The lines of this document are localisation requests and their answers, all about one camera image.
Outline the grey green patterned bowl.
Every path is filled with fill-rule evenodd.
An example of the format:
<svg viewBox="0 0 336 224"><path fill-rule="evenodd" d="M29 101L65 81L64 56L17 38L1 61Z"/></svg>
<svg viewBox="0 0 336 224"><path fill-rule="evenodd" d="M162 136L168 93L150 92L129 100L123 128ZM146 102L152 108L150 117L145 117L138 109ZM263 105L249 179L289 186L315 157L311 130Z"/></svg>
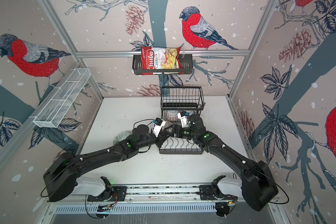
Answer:
<svg viewBox="0 0 336 224"><path fill-rule="evenodd" d="M125 139L126 139L128 136L130 136L130 135L131 135L131 134L130 134L129 132L127 132L127 131L118 133L118 134L115 136L114 140L113 140L113 144L114 144L114 145L118 144L119 142L125 140Z"/></svg>

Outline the white brown patterned bowl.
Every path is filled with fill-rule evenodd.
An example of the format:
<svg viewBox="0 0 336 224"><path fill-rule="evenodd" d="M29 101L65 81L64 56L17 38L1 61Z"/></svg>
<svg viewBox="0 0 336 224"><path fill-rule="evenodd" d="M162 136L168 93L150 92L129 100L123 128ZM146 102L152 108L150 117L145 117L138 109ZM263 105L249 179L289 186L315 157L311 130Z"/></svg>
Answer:
<svg viewBox="0 0 336 224"><path fill-rule="evenodd" d="M173 134L175 133L175 128L176 128L176 125L164 126L163 131L168 134Z"/></svg>

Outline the blue geometric patterned bowl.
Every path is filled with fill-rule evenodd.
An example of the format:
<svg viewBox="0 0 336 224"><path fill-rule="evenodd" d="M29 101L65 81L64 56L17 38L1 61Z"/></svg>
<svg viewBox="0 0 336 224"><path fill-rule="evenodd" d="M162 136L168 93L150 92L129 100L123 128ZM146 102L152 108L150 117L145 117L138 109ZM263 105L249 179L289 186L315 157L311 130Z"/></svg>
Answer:
<svg viewBox="0 0 336 224"><path fill-rule="evenodd" d="M166 111L165 113L165 119L166 121L169 121L169 122L178 122L180 119L178 118L178 114L180 112L177 111L177 110L168 110Z"/></svg>

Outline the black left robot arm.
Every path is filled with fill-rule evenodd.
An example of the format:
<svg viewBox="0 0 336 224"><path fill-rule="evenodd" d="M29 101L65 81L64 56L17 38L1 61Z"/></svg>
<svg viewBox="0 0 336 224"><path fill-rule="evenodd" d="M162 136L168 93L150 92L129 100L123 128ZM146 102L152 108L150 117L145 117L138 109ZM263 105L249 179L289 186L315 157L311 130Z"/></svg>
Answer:
<svg viewBox="0 0 336 224"><path fill-rule="evenodd" d="M141 148L154 144L160 147L169 136L168 131L149 133L148 126L139 125L126 139L111 147L82 155L61 154L43 175L48 199L57 202L71 194L76 195L76 190L84 188L84 183L79 180L84 174L110 163L130 159Z"/></svg>

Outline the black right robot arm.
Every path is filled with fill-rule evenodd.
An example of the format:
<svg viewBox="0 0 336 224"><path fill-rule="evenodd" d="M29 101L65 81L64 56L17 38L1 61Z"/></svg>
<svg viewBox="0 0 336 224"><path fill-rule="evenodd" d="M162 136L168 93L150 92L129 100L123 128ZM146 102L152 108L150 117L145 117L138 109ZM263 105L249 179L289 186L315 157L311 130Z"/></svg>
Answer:
<svg viewBox="0 0 336 224"><path fill-rule="evenodd" d="M208 131L199 115L188 117L188 127L171 125L160 131L162 141L169 137L192 140L200 149L216 156L241 179L242 197L255 211L261 211L277 194L271 170L263 162L244 157L225 144L216 134Z"/></svg>

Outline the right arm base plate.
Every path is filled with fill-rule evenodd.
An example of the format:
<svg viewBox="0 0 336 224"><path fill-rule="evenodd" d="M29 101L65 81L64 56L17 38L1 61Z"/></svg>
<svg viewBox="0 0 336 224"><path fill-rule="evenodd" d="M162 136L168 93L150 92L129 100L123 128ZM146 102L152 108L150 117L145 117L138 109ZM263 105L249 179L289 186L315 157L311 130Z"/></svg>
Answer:
<svg viewBox="0 0 336 224"><path fill-rule="evenodd" d="M231 200L237 201L236 196L224 195L217 187L212 185L200 185L197 193L202 201L209 200Z"/></svg>

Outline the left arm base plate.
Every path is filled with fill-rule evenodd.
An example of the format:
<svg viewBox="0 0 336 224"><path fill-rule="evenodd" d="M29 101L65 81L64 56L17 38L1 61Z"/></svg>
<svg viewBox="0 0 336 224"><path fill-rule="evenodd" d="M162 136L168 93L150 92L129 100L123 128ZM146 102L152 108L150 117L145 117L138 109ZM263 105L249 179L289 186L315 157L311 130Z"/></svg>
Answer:
<svg viewBox="0 0 336 224"><path fill-rule="evenodd" d="M123 202L127 194L127 186L112 186L110 189L106 189L99 196L89 195L88 202Z"/></svg>

